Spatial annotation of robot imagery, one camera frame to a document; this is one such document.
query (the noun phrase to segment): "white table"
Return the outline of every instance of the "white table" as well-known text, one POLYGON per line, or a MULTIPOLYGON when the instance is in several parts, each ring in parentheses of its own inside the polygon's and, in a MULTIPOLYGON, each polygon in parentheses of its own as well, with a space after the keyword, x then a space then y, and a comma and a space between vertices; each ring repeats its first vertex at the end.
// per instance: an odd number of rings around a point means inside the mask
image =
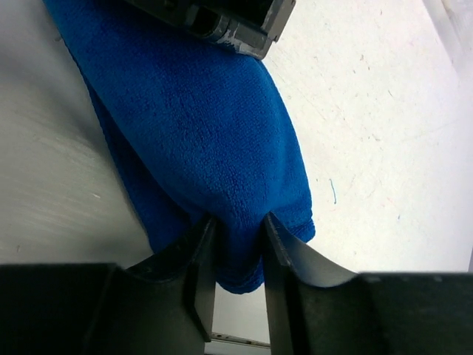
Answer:
MULTIPOLYGON (((465 271, 473 90, 424 5, 301 0, 265 63, 302 146, 310 245, 355 271, 465 271)), ((2 1, 0 263, 130 266, 150 254, 43 4, 2 1)), ((214 330, 267 342, 262 289, 218 288, 214 330)))

